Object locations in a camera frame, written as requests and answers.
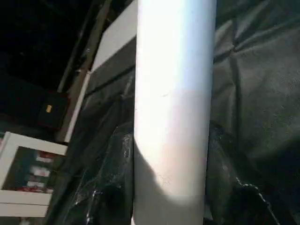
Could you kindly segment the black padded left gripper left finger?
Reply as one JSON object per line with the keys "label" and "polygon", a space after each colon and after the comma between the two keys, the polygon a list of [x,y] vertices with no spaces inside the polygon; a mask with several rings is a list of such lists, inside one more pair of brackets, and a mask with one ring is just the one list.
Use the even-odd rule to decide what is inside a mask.
{"label": "black padded left gripper left finger", "polygon": [[93,182],[86,214],[88,225],[129,225],[133,212],[133,124],[118,126],[109,139]]}

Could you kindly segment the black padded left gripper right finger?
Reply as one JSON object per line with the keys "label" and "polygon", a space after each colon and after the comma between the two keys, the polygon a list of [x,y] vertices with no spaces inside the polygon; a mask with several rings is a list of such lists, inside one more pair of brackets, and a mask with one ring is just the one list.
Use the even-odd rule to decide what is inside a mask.
{"label": "black padded left gripper right finger", "polygon": [[217,225],[281,225],[275,192],[218,124],[209,128],[206,199]]}

